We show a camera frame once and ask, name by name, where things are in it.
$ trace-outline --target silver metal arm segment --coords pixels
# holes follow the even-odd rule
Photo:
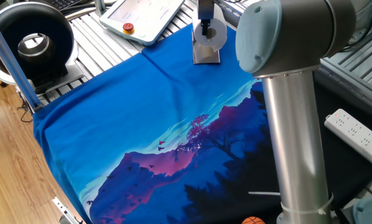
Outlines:
[[[283,213],[278,224],[329,224],[312,72],[355,30],[350,0],[266,0],[239,20],[240,67],[262,78]]]
[[[2,63],[5,65],[8,72],[12,75],[14,81],[20,88],[21,92],[23,92],[24,97],[29,102],[32,109],[34,111],[38,110],[38,108],[40,108],[41,106],[41,102],[39,101],[37,95],[32,89],[30,83],[28,82],[26,76],[24,75],[24,72],[22,71],[17,60],[15,59],[12,51],[7,45],[1,32],[0,32],[0,59]]]

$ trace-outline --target mountain print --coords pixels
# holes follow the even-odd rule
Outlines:
[[[211,122],[209,114],[197,116],[187,140],[165,152],[159,141],[157,154],[126,153],[85,205],[92,222],[241,223],[278,208],[277,197],[248,195],[279,190],[261,82],[250,94],[238,106],[222,107]]]

